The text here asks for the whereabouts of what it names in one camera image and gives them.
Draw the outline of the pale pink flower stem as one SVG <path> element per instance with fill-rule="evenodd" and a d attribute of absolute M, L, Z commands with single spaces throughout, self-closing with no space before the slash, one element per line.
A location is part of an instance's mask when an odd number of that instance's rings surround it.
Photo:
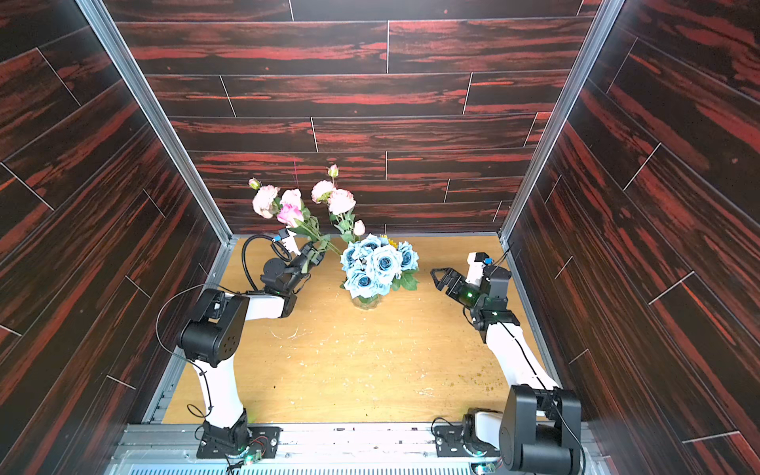
<path fill-rule="evenodd" d="M 275 219 L 277 221 L 280 198 L 286 190 L 281 192 L 279 187 L 262 185 L 256 179 L 249 180 L 249 186 L 256 191 L 253 198 L 253 211 L 264 219 Z"/>

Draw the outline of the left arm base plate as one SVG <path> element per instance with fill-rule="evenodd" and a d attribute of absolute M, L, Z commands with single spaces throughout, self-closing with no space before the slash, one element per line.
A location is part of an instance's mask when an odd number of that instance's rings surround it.
<path fill-rule="evenodd" d="M 202 427 L 196 457 L 198 459 L 273 459 L 281 436 L 281 427 L 248 426 Z"/>

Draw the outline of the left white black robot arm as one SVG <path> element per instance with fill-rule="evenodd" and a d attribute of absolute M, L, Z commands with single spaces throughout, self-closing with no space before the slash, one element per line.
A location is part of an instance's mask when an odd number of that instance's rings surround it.
<path fill-rule="evenodd" d="M 234 355 L 241 344 L 245 323 L 289 317 L 302 283 L 324 257 L 312 243 L 306 243 L 291 261 L 275 257 L 265 263 L 261 275 L 264 288 L 259 291 L 202 292 L 178 346 L 198 374 L 207 406 L 203 417 L 206 427 L 237 429 L 247 424 L 234 371 Z"/>

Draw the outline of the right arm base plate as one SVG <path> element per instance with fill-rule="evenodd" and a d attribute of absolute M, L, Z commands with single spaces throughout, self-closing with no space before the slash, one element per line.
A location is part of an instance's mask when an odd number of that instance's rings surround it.
<path fill-rule="evenodd" d="M 501 457 L 500 451 L 489 443 L 467 439 L 462 425 L 437 421 L 431 426 L 435 453 L 439 458 L 493 458 Z"/>

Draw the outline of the pink peony flower stem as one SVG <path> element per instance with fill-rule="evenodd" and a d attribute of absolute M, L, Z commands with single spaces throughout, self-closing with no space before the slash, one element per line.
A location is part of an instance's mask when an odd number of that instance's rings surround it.
<path fill-rule="evenodd" d="M 356 219 L 354 214 L 356 199 L 352 192 L 339 188 L 336 184 L 340 175 L 340 169 L 336 164 L 328 168 L 327 174 L 328 180 L 319 181 L 313 186 L 312 201 L 327 206 L 330 221 L 343 241 L 357 243 L 365 235 L 366 229 L 364 223 Z"/>

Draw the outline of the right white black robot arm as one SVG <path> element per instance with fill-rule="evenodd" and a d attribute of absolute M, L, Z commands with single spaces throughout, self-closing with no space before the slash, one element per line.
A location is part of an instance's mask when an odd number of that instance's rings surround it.
<path fill-rule="evenodd" d="M 520 321 L 508 308 L 511 271 L 489 259 L 467 275 L 451 267 L 431 271 L 435 288 L 461 304 L 465 319 L 496 356 L 510 386 L 502 412 L 471 409 L 458 428 L 465 452 L 496 452 L 506 469 L 530 474 L 584 474 L 582 406 L 538 362 Z"/>

